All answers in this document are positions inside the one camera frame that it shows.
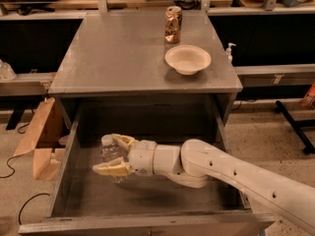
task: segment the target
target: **metal stand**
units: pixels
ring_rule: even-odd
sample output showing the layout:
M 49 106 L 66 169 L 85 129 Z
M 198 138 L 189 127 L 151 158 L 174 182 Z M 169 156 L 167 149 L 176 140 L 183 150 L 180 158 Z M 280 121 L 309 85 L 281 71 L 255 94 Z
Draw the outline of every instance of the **metal stand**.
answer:
M 315 153 L 315 147 L 312 145 L 312 143 L 309 141 L 309 139 L 306 137 L 304 132 L 302 131 L 302 128 L 306 127 L 315 127 L 315 119 L 314 120 L 301 120 L 301 121 L 295 121 L 291 115 L 288 113 L 284 105 L 277 100 L 276 101 L 277 108 L 275 109 L 276 113 L 282 113 L 285 119 L 289 122 L 295 133 L 303 143 L 305 144 L 306 148 L 303 150 L 304 153 Z

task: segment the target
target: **soda can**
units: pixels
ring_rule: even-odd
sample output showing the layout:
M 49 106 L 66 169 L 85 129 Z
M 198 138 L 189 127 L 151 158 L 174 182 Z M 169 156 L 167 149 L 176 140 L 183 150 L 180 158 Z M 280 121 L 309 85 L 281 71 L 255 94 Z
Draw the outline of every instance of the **soda can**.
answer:
M 180 40 L 183 13 L 178 6 L 169 6 L 165 12 L 165 41 L 177 43 Z

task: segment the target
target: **white robotic arm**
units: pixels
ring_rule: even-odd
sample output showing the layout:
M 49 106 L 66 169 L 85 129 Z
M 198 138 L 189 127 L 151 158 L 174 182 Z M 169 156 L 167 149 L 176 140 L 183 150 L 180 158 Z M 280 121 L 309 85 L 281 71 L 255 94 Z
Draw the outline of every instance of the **white robotic arm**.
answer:
M 208 176 L 212 176 L 315 235 L 314 188 L 237 159 L 217 147 L 199 140 L 188 140 L 182 147 L 134 141 L 128 159 L 95 165 L 94 171 L 100 175 L 162 175 L 192 188 L 206 186 Z M 121 167 L 124 174 L 117 173 Z

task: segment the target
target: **floor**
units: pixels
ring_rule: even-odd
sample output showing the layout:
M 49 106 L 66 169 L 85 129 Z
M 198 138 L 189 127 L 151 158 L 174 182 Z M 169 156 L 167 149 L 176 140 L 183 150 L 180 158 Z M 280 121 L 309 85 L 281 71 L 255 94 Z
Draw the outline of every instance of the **floor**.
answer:
M 295 119 L 314 119 L 315 111 L 301 108 L 298 100 L 285 99 L 284 105 Z M 274 171 L 283 176 L 315 187 L 315 154 L 305 155 L 304 145 L 292 131 L 281 114 L 276 114 L 272 100 L 236 101 L 225 130 L 231 154 Z M 32 112 L 27 110 L 16 130 L 6 131 L 10 110 L 0 111 L 0 176 L 12 172 L 6 166 L 26 128 L 18 128 L 29 123 Z M 314 129 L 306 132 L 315 143 Z M 49 194 L 53 182 L 34 181 L 32 178 L 32 153 L 10 161 L 16 169 L 14 175 L 0 179 L 0 235 L 15 236 L 19 229 L 19 212 L 24 203 L 34 195 Z M 250 200 L 254 212 L 269 210 Z M 40 222 L 48 209 L 49 197 L 38 196 L 31 200 L 21 214 L 22 223 Z M 266 230 L 267 236 L 309 235 L 284 218 L 275 214 L 275 223 Z

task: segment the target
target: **gray tabletop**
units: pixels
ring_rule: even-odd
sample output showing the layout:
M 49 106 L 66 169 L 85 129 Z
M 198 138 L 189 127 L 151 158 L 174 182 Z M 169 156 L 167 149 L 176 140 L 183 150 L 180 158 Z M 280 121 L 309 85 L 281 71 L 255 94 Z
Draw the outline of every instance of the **gray tabletop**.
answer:
M 183 76 L 164 61 L 177 45 L 199 46 L 211 65 Z M 242 86 L 206 14 L 184 11 L 181 41 L 164 42 L 164 10 L 84 18 L 50 87 L 52 94 L 237 93 Z

